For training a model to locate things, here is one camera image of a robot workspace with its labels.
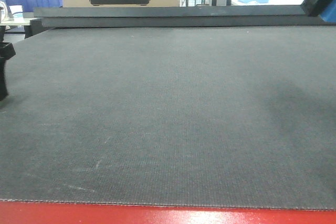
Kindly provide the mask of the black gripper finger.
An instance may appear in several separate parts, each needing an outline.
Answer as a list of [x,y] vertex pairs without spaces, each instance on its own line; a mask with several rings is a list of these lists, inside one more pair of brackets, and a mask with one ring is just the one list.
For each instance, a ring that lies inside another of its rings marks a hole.
[[5,81],[5,63],[16,55],[14,46],[10,42],[1,42],[1,101],[8,96]]

